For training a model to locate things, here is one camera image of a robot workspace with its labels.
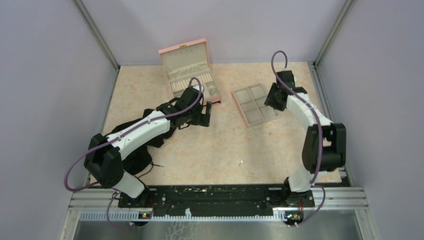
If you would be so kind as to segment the pink jewelry box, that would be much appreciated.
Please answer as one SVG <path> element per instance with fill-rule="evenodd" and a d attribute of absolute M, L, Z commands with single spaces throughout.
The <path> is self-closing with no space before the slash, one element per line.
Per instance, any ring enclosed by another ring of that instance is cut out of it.
<path fill-rule="evenodd" d="M 180 97 L 191 78 L 199 79 L 204 101 L 222 101 L 222 95 L 212 75 L 207 40 L 201 38 L 158 51 L 162 66 L 175 97 Z"/>

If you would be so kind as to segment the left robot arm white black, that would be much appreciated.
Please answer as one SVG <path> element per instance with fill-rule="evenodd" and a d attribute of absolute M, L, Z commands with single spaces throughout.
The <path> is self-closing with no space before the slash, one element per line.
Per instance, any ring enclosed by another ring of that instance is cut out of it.
<path fill-rule="evenodd" d="M 148 144 L 159 146 L 175 130 L 210 125 L 212 103 L 204 101 L 202 84 L 190 85 L 180 97 L 165 102 L 139 120 L 106 136 L 92 137 L 84 167 L 106 189 L 115 189 L 144 207 L 149 203 L 148 187 L 124 168 L 124 161 Z"/>

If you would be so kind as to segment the pink divided tray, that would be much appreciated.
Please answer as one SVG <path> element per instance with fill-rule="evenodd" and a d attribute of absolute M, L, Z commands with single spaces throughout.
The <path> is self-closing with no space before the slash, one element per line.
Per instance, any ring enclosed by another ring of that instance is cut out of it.
<path fill-rule="evenodd" d="M 236 89 L 231 92 L 231 96 L 247 128 L 255 127 L 280 117 L 276 110 L 265 105 L 267 93 L 261 83 Z"/>

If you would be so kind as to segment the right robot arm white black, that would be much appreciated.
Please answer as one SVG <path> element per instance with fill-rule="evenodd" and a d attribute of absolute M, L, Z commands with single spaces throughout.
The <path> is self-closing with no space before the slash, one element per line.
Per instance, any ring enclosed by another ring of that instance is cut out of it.
<path fill-rule="evenodd" d="M 264 104 L 274 110 L 288 110 L 299 120 L 306 135 L 301 152 L 303 166 L 284 180 L 281 199 L 295 206 L 309 199 L 317 178 L 346 164 L 346 135 L 344 124 L 327 118 L 309 98 L 303 87 L 297 87 L 290 70 L 276 73 Z"/>

